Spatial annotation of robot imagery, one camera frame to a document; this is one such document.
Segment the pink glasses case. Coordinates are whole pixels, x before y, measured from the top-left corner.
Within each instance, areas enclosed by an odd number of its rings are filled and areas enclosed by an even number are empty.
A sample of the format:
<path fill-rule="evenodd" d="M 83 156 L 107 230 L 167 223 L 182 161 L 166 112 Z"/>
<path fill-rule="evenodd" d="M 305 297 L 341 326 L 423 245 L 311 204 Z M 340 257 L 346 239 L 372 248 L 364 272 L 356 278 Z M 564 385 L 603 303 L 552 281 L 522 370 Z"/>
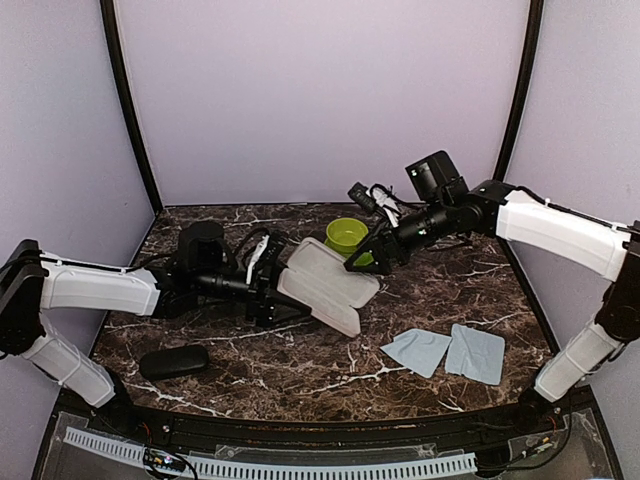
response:
<path fill-rule="evenodd" d="M 311 316 L 341 334 L 361 333 L 358 310 L 379 291 L 372 275 L 347 271 L 344 258 L 318 240 L 303 239 L 286 262 L 277 291 L 311 309 Z"/>

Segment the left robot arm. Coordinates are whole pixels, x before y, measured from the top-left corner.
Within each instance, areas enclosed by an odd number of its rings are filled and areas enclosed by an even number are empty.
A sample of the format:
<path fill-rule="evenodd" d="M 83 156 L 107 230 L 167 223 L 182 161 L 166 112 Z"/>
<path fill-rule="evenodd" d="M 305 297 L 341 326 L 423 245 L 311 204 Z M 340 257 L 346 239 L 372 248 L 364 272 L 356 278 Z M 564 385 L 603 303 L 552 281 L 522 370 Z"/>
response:
<path fill-rule="evenodd" d="M 30 361 L 89 406 L 103 407 L 103 421 L 117 434 L 134 435 L 141 415 L 124 400 L 126 391 L 115 375 L 61 335 L 45 311 L 76 308 L 172 319 L 214 302 L 240 302 L 246 319 L 261 327 L 273 324 L 279 306 L 308 316 L 310 307 L 277 290 L 285 244 L 285 235 L 268 232 L 256 249 L 256 263 L 244 267 L 223 227 L 201 221 L 180 231 L 175 251 L 139 266 L 116 267 L 62 258 L 25 239 L 1 268 L 1 354 Z"/>

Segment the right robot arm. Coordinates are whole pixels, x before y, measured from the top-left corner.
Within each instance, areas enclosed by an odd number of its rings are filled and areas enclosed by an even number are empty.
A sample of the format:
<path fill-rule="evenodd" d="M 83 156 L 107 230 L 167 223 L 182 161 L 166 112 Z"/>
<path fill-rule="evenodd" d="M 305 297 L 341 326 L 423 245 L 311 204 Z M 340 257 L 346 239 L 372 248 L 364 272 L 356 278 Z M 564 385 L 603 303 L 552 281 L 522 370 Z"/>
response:
<path fill-rule="evenodd" d="M 386 275 L 394 265 L 407 264 L 417 249 L 449 235 L 476 233 L 537 247 L 610 283 L 593 320 L 542 367 L 525 400 L 511 410 L 511 426 L 530 434 L 547 420 L 548 404 L 638 340 L 639 226 L 591 217 L 499 180 L 469 188 L 444 151 L 414 162 L 406 172 L 423 204 L 397 222 L 374 199 L 377 185 L 355 183 L 349 190 L 351 200 L 381 220 L 347 258 L 347 270 Z"/>

